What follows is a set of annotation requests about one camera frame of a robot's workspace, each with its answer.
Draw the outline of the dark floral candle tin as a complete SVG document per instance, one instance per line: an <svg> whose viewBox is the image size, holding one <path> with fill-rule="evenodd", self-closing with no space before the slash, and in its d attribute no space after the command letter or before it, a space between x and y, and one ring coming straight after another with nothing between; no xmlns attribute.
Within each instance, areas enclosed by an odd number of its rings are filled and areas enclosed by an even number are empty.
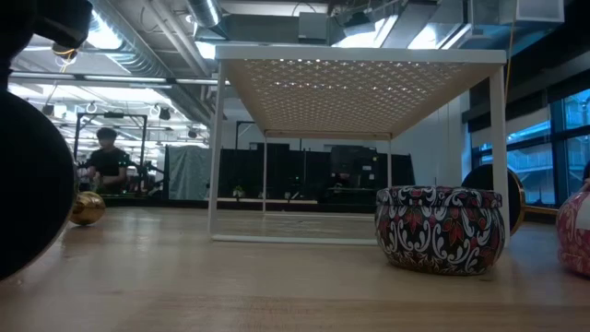
<svg viewBox="0 0 590 332"><path fill-rule="evenodd" d="M505 244L502 196L447 186L392 186L376 195L375 236L395 267L449 276L493 268Z"/></svg>

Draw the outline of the gold candlestick holder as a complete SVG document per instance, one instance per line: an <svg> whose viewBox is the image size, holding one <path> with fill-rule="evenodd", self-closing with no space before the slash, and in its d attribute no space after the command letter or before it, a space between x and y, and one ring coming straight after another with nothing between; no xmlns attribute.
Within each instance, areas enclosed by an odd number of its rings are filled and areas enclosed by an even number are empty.
<svg viewBox="0 0 590 332"><path fill-rule="evenodd" d="M26 101L0 91L0 282L53 244L77 189L77 166L59 130Z"/></svg>
<svg viewBox="0 0 590 332"><path fill-rule="evenodd" d="M525 188L512 170L507 171L510 233L514 235L525 221L552 222L558 214L556 208L529 206L525 202ZM463 187L493 189L493 169L490 164L478 166L462 182Z"/></svg>

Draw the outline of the pink floral candle tin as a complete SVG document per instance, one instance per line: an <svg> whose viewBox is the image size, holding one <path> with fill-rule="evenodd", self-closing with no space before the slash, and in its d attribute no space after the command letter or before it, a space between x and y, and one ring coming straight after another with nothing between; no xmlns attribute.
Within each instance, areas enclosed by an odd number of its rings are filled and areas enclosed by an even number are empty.
<svg viewBox="0 0 590 332"><path fill-rule="evenodd" d="M590 191L566 200L558 211L556 227L561 264L590 278Z"/></svg>

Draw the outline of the grey cloth cover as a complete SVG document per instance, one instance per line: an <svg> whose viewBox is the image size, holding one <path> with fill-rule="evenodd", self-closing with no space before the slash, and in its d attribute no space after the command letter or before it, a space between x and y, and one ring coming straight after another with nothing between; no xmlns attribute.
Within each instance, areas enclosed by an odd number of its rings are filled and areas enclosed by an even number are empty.
<svg viewBox="0 0 590 332"><path fill-rule="evenodd" d="M207 200L211 153L198 146L168 147L168 193L171 200Z"/></svg>

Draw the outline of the white perforated shelf riser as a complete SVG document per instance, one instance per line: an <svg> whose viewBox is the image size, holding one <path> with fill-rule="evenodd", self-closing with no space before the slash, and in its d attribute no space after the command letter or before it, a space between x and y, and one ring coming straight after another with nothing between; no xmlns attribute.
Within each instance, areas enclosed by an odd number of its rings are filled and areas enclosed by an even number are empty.
<svg viewBox="0 0 590 332"><path fill-rule="evenodd" d="M216 49L217 99L211 130L207 232L220 242L302 243L312 238L223 235L218 184L227 88L265 139L391 143L484 79L490 82L493 189L509 194L500 50L377 49L224 45Z"/></svg>

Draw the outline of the grey ceiling box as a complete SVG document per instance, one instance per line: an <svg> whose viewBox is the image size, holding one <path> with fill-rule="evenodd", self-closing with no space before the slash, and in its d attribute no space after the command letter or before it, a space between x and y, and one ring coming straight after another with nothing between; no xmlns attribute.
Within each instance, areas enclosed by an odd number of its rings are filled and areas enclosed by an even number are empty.
<svg viewBox="0 0 590 332"><path fill-rule="evenodd" d="M325 13L300 12L300 39L325 40L327 36L327 15Z"/></svg>

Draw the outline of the long ceiling strip light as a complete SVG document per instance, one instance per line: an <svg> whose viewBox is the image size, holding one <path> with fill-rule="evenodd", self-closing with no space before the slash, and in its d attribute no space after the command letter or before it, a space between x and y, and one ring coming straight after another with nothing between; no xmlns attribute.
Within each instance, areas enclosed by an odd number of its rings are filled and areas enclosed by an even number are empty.
<svg viewBox="0 0 590 332"><path fill-rule="evenodd" d="M109 83L151 84L151 85L216 86L218 84L218 80L214 79L214 78L131 77L131 76L66 74L66 73L24 72L24 71L14 71L9 76L12 78L21 78L21 79L91 81L91 82L109 82Z"/></svg>

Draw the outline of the black partition wall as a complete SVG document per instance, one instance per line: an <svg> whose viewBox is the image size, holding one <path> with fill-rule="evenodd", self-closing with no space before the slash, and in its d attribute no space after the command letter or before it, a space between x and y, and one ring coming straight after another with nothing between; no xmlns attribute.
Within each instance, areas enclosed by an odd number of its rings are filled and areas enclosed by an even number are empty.
<svg viewBox="0 0 590 332"><path fill-rule="evenodd" d="M287 144L254 143L221 152L219 195L233 198L240 185L246 198L340 209L369 209L389 183L416 183L411 156L375 148L335 145L327 151L292 150Z"/></svg>

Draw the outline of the round silver air duct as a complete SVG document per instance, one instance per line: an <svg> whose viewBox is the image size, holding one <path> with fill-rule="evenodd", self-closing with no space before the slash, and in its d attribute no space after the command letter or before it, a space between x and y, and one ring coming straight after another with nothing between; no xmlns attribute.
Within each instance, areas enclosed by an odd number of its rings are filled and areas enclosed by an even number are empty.
<svg viewBox="0 0 590 332"><path fill-rule="evenodd" d="M222 20L218 0L186 0L188 9L199 27L212 28Z"/></svg>

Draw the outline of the corrugated silver ceiling duct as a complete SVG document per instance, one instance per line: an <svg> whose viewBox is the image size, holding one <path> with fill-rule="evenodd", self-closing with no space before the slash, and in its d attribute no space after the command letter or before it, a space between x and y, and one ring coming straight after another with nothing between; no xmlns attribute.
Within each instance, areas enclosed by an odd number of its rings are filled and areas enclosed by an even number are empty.
<svg viewBox="0 0 590 332"><path fill-rule="evenodd" d="M170 69L148 47L145 40L124 18L114 5L114 0L89 0L93 5L95 31L104 31L113 36L115 43L97 46L100 53L113 60L118 66L139 77L167 77Z"/></svg>

